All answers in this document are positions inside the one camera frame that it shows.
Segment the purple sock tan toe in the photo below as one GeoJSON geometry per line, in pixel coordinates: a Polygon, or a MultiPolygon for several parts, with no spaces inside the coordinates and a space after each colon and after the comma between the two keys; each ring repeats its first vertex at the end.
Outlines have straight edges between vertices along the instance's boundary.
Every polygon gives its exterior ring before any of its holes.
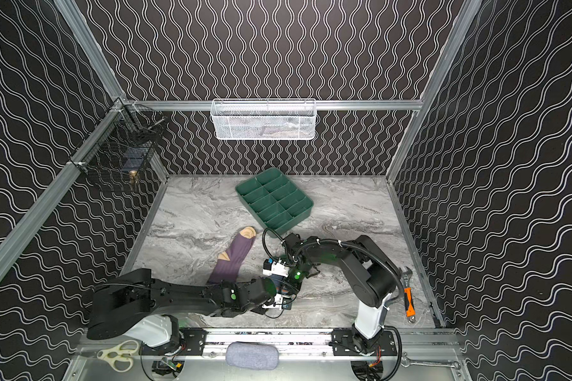
{"type": "Polygon", "coordinates": [[[207,281],[208,285],[221,282],[234,283],[238,278],[239,269],[254,245],[257,231],[248,226],[240,230],[230,246],[218,255],[217,263],[207,281]]]}

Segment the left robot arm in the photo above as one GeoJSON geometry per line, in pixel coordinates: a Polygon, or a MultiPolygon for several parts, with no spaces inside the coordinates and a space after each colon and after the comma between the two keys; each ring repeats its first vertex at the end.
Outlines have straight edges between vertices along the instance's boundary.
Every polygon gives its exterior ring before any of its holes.
{"type": "Polygon", "coordinates": [[[100,284],[94,289],[87,338],[94,341],[116,338],[127,333],[145,318],[167,330],[163,338],[154,337],[155,346],[172,344],[179,313],[234,318],[249,311],[260,314],[262,306],[275,301],[274,282],[266,277],[249,282],[221,281],[209,286],[170,284],[152,277],[148,268],[100,284]]]}

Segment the blue sock orange cuff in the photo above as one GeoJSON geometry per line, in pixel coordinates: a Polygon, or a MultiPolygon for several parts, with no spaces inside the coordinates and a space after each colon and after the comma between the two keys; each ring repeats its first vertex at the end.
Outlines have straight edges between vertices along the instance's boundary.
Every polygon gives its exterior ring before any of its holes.
{"type": "Polygon", "coordinates": [[[271,275],[271,281],[273,281],[274,285],[276,286],[276,292],[280,295],[291,295],[292,290],[289,285],[287,285],[286,278],[283,276],[278,275],[271,275]]]}

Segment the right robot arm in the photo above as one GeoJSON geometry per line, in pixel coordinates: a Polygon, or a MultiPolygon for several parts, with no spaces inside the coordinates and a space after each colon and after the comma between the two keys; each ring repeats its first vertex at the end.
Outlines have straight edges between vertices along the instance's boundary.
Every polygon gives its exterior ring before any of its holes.
{"type": "Polygon", "coordinates": [[[290,233],[282,240],[282,246],[289,269],[286,283],[297,290],[318,265],[341,270],[359,301],[354,331],[368,341],[382,330],[387,301],[405,296],[403,271],[368,236],[361,235],[353,241],[319,237],[304,240],[290,233]]]}

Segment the green compartment tray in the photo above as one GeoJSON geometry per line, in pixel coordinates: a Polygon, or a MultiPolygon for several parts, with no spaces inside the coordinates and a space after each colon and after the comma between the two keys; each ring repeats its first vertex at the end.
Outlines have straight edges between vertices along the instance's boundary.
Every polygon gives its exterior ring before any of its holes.
{"type": "Polygon", "coordinates": [[[235,187],[243,206],[263,227],[283,235],[307,219],[314,202],[279,168],[269,168],[235,187]]]}

